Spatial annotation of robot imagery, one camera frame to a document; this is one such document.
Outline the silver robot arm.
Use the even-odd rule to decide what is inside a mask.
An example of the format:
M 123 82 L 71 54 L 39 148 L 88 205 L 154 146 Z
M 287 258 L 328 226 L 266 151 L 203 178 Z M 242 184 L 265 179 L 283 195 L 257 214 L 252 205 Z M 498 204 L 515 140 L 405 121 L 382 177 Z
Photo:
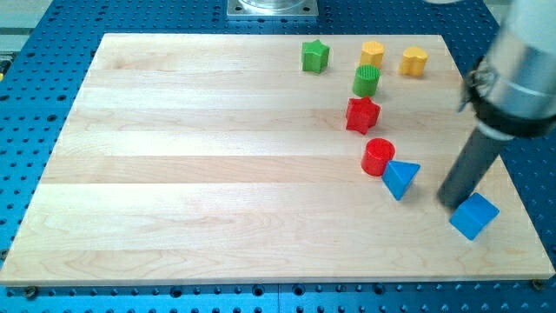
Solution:
M 507 141 L 555 128 L 555 0 L 514 0 L 488 52 L 466 76 L 477 129 Z

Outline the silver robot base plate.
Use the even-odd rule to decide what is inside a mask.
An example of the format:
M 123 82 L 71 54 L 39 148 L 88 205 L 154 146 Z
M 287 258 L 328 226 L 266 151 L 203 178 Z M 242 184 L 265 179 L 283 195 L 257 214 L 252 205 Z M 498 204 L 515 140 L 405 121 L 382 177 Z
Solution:
M 228 0 L 229 17 L 316 17 L 317 0 Z

